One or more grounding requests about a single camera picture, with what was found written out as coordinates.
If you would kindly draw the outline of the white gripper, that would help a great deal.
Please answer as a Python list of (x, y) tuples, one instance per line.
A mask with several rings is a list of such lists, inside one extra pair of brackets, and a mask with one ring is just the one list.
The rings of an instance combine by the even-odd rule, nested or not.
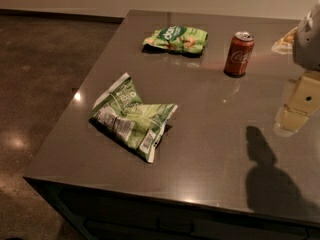
[(281, 137), (296, 134), (320, 108), (320, 0), (297, 26), (293, 60), (305, 71), (298, 79), (290, 79), (283, 91), (273, 131)]

